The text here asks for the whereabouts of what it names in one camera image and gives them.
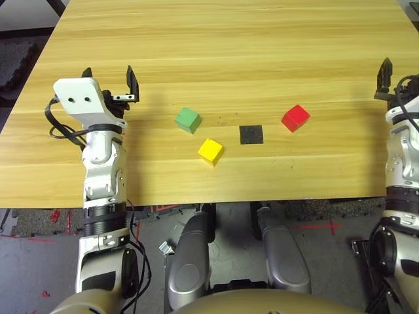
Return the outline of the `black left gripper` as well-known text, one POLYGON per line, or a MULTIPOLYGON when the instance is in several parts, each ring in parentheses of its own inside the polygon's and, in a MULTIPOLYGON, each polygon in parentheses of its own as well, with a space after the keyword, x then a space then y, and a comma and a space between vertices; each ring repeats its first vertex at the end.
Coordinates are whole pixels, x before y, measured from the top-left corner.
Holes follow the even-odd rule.
MULTIPOLYGON (((87 67, 82 72, 82 78, 92 78, 92 69, 87 67)), ((123 119, 124 112, 130 110, 129 103, 139 101, 139 83, 132 67, 129 65, 126 72, 126 83, 129 94, 113 96, 109 90, 103 90, 102 95, 107 109, 117 118, 123 119)))

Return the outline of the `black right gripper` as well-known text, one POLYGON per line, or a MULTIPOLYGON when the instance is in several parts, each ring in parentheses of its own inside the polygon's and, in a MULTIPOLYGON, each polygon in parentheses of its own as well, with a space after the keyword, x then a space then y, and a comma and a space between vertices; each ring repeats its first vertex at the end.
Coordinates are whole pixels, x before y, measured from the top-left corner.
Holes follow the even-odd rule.
POLYGON ((402 102, 406 105, 409 101, 418 96, 418 79, 408 79, 406 84, 402 84, 400 88, 395 87, 390 91, 391 77, 393 74, 393 64, 389 58, 385 58, 382 62, 377 74, 377 88, 374 99, 387 102, 387 108, 396 108, 399 106, 397 94, 401 96, 402 102))

